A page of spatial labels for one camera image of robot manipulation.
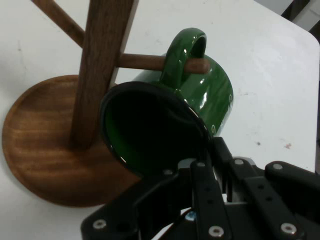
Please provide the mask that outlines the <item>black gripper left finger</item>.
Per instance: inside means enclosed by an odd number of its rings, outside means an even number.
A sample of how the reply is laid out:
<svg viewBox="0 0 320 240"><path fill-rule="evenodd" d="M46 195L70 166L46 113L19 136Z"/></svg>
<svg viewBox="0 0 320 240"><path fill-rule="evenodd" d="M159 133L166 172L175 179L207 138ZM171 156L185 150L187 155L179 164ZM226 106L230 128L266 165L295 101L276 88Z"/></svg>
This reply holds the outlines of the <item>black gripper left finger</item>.
<svg viewBox="0 0 320 240"><path fill-rule="evenodd" d="M210 160L143 179L81 224L84 240L230 240Z"/></svg>

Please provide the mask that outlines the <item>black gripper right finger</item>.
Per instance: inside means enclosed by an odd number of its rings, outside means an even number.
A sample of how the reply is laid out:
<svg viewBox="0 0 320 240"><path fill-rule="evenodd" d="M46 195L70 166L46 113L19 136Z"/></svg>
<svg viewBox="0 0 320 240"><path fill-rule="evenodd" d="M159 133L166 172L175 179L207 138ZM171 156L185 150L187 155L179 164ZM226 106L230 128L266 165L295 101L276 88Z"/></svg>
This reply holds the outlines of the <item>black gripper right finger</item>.
<svg viewBox="0 0 320 240"><path fill-rule="evenodd" d="M227 201L247 207L250 228L266 240L320 238L320 176L287 162L264 169L233 157L222 137L211 140L211 158Z"/></svg>

